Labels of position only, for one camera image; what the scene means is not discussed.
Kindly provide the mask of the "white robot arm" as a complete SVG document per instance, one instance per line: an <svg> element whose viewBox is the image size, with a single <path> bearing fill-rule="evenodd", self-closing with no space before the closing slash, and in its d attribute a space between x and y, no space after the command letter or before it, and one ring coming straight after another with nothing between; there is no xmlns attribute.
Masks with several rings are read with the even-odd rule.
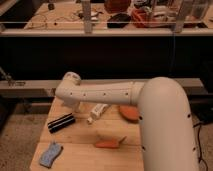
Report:
<svg viewBox="0 0 213 171"><path fill-rule="evenodd" d="M137 107L144 171L199 171L191 109L177 81L156 77L146 82L83 85L78 74L68 72L55 95L68 104Z"/></svg>

